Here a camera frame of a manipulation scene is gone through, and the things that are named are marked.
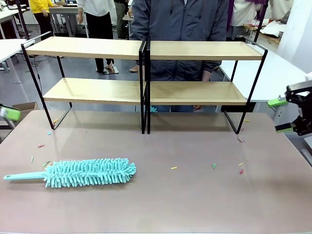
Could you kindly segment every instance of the table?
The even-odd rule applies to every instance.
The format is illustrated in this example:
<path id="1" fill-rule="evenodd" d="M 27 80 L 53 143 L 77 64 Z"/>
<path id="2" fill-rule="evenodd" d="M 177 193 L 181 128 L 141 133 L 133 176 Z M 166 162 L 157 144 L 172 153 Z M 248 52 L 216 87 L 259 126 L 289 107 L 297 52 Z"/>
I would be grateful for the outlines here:
<path id="1" fill-rule="evenodd" d="M 51 111 L 52 119 L 60 114 Z M 238 120 L 240 114 L 232 117 Z M 71 111 L 49 136 L 44 111 L 32 111 L 0 145 L 1 177 L 41 171 L 48 160 L 101 157 L 127 157 L 136 163 L 137 173 L 127 184 L 62 189 L 45 188 L 42 181 L 0 180 L 0 231 L 312 229 L 312 169 L 287 138 L 275 132 L 268 116 L 247 114 L 250 122 L 244 122 L 238 136 L 245 143 L 236 139 L 223 114 L 158 113 L 152 118 L 153 134 L 142 135 L 139 113 Z M 38 144 L 45 146 L 38 149 Z"/>
<path id="2" fill-rule="evenodd" d="M 14 68 L 14 65 L 11 60 L 11 56 L 21 51 L 20 45 L 25 43 L 26 39 L 2 39 L 0 40 L 0 63 L 3 61 L 7 61 L 10 71 L 13 75 L 14 83 L 19 84 L 20 79 Z M 27 45 L 33 44 L 35 41 L 32 40 Z"/>
<path id="3" fill-rule="evenodd" d="M 74 37 L 75 33 L 79 30 L 77 20 L 76 20 L 76 15 L 78 14 L 78 7 L 51 7 L 50 8 L 50 13 L 51 13 L 51 19 L 52 19 L 52 26 L 53 30 L 55 32 L 58 32 L 58 27 L 55 26 L 54 22 L 56 25 L 59 24 L 59 20 L 57 18 L 57 14 L 61 14 L 65 18 L 68 34 L 70 37 Z M 84 17 L 84 25 L 86 28 L 86 34 L 87 37 L 89 37 L 88 30 L 87 30 L 87 24 L 86 24 L 86 18 Z"/>
<path id="4" fill-rule="evenodd" d="M 14 15 L 18 14 L 18 13 L 19 13 L 18 10 L 10 10 L 7 7 L 5 7 L 3 9 L 3 11 L 0 12 L 0 32 L 1 32 L 1 35 L 2 35 L 3 39 L 5 39 L 5 35 L 4 35 L 3 30 L 2 30 L 1 23 L 7 22 L 9 20 L 12 21 L 12 25 L 13 25 L 13 28 L 14 28 L 14 31 L 15 31 L 15 34 L 16 34 L 16 38 L 20 38 L 19 32 L 18 32 L 18 30 L 16 28 L 16 25 L 15 25 L 15 22 L 14 22 Z"/>
<path id="5" fill-rule="evenodd" d="M 220 69 L 225 74 L 224 80 L 231 79 L 234 64 L 233 60 L 222 61 Z M 249 96 L 259 65 L 259 61 L 238 62 L 233 83 L 245 98 Z M 304 82 L 305 75 L 306 73 L 299 68 L 269 50 L 251 100 L 257 102 L 254 111 L 257 112 L 263 102 L 276 99 L 279 95 L 282 98 L 285 97 L 286 87 L 290 84 Z M 282 112 L 282 110 L 276 111 L 279 114 L 275 117 L 280 118 Z"/>

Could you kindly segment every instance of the shelf board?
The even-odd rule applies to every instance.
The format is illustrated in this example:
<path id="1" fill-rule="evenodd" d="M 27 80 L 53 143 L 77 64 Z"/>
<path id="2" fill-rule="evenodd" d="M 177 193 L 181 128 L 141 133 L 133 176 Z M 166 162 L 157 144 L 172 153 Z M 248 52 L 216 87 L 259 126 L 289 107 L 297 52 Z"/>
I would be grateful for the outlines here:
<path id="1" fill-rule="evenodd" d="M 241 41 L 151 41 L 151 60 L 261 60 Z"/>
<path id="2" fill-rule="evenodd" d="M 152 105 L 245 105 L 232 82 L 152 81 Z"/>
<path id="3" fill-rule="evenodd" d="M 139 81 L 63 78 L 44 96 L 46 101 L 140 104 Z"/>
<path id="4" fill-rule="evenodd" d="M 50 37 L 26 51 L 28 55 L 138 60 L 141 44 L 138 40 Z"/>

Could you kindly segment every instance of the black pants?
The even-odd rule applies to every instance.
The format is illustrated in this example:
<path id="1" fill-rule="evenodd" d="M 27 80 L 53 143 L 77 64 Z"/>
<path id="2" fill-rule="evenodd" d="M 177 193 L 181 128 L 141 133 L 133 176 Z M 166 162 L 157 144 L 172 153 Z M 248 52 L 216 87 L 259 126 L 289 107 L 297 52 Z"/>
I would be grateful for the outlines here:
<path id="1" fill-rule="evenodd" d="M 89 29 L 89 37 L 97 39 L 113 39 L 113 28 L 111 15 L 107 13 L 105 16 L 93 16 L 86 13 L 87 24 Z M 114 64 L 114 60 L 107 58 L 106 63 Z M 97 71 L 104 71 L 104 63 L 102 58 L 96 58 Z"/>
<path id="2" fill-rule="evenodd" d="M 53 28 L 50 21 L 50 14 L 47 17 L 43 16 L 43 13 L 35 13 L 34 14 L 36 20 L 38 21 L 40 27 L 40 34 L 44 34 L 46 32 L 51 31 L 50 34 L 44 35 L 41 37 L 41 40 L 45 40 L 53 35 Z"/>

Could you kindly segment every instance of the green object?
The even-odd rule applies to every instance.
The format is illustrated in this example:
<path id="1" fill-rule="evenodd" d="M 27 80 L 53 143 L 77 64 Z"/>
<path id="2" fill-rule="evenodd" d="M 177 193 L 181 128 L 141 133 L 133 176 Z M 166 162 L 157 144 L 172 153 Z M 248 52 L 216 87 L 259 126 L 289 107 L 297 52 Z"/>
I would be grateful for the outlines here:
<path id="1" fill-rule="evenodd" d="M 270 108 L 274 107 L 274 106 L 285 105 L 287 103 L 288 102 L 286 100 L 280 101 L 278 98 L 268 101 L 268 105 L 269 105 Z"/>
<path id="2" fill-rule="evenodd" d="M 276 131 L 276 132 L 277 132 L 277 133 L 293 132 L 293 128 L 286 128 L 286 129 L 278 130 L 278 131 Z"/>
<path id="3" fill-rule="evenodd" d="M 0 108 L 0 116 L 9 120 L 17 121 L 20 119 L 20 111 L 2 106 Z"/>
<path id="4" fill-rule="evenodd" d="M 61 188 L 126 183 L 136 171 L 135 164 L 129 163 L 127 158 L 106 158 L 54 162 L 43 172 L 6 175 L 3 179 L 43 179 L 46 187 Z"/>

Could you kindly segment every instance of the white table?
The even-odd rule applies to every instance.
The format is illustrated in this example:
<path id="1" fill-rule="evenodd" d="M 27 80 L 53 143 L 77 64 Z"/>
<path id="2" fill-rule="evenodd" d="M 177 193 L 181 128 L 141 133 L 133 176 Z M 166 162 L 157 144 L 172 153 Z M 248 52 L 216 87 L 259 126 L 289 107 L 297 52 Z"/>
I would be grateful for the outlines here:
<path id="1" fill-rule="evenodd" d="M 18 10 L 10 10 L 7 7 L 5 7 L 4 10 L 0 12 L 0 31 L 1 31 L 1 35 L 2 35 L 3 39 L 5 39 L 5 35 L 4 35 L 3 29 L 1 27 L 1 23 L 7 22 L 9 20 L 12 21 L 12 25 L 13 25 L 13 28 L 14 28 L 14 31 L 16 34 L 16 38 L 20 38 L 19 32 L 18 32 L 16 25 L 15 25 L 15 22 L 14 22 L 14 15 L 18 14 L 18 13 L 19 13 Z"/>
<path id="2" fill-rule="evenodd" d="M 257 51 L 264 53 L 260 48 L 251 45 Z M 235 61 L 223 61 L 220 69 L 225 74 L 224 81 L 230 80 L 233 73 Z M 254 78 L 258 71 L 260 61 L 239 61 L 235 76 L 234 84 L 245 98 L 248 98 Z M 254 112 L 258 112 L 260 105 L 272 99 L 276 99 L 281 95 L 284 97 L 286 87 L 305 81 L 303 71 L 286 61 L 272 51 L 268 51 L 268 55 L 261 70 L 257 85 L 254 89 L 251 101 L 257 102 Z M 280 117 L 282 111 L 276 111 L 276 117 Z"/>
<path id="3" fill-rule="evenodd" d="M 21 84 L 21 81 L 19 79 L 19 76 L 14 68 L 14 65 L 11 60 L 11 56 L 16 54 L 21 50 L 21 44 L 25 43 L 27 40 L 26 39 L 3 39 L 0 40 L 0 62 L 7 61 L 10 71 L 13 75 L 14 83 L 19 84 L 22 93 L 24 94 L 26 101 L 29 102 L 28 97 L 26 95 L 26 92 Z M 35 41 L 29 41 L 28 43 L 25 44 L 25 46 L 29 46 L 33 44 Z"/>

